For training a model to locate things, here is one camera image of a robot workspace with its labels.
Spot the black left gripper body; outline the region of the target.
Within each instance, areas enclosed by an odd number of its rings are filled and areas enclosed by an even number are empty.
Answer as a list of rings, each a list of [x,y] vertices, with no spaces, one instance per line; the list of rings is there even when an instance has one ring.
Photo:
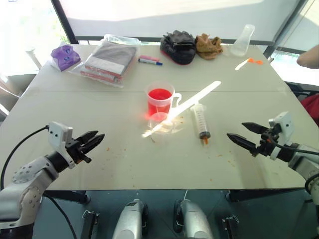
[[[75,164],[79,164],[82,161],[86,163],[91,162],[91,158],[86,156],[86,153],[83,152],[83,150],[86,149],[87,143],[88,140],[84,140],[81,137],[77,139],[72,138],[70,142],[66,143],[67,153]]]

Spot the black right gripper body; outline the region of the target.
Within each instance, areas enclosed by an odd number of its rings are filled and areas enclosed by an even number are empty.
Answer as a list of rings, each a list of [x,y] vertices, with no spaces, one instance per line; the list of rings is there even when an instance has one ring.
[[[261,135],[260,144],[256,147],[255,152],[251,152],[253,157],[256,157],[258,154],[263,156],[270,156],[274,148],[276,147],[276,141],[274,141],[274,131],[272,128],[268,128],[269,131],[266,135]]]

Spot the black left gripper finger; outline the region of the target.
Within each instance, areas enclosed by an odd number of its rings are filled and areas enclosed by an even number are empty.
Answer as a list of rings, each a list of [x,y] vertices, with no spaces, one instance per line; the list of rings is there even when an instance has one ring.
[[[87,143],[91,138],[93,138],[94,136],[96,136],[97,133],[98,133],[97,130],[88,131],[88,132],[84,133],[83,135],[77,137],[77,138],[76,138],[76,141],[78,141],[81,145],[84,145],[84,144]]]
[[[99,134],[91,138],[87,143],[83,145],[83,152],[90,152],[97,147],[104,139],[105,134]]]

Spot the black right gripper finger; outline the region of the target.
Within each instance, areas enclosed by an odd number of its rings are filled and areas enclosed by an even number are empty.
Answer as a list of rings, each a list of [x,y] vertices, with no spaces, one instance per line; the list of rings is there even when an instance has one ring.
[[[256,144],[248,141],[246,138],[240,136],[240,135],[237,135],[237,134],[234,134],[234,133],[227,133],[226,134],[229,139],[237,144],[238,146],[248,150],[249,152],[255,152],[256,151]]]
[[[266,135],[269,131],[267,127],[264,127],[254,122],[243,122],[242,125],[246,127],[249,131],[254,132],[256,134],[260,134],[260,135],[263,135],[263,134]]]

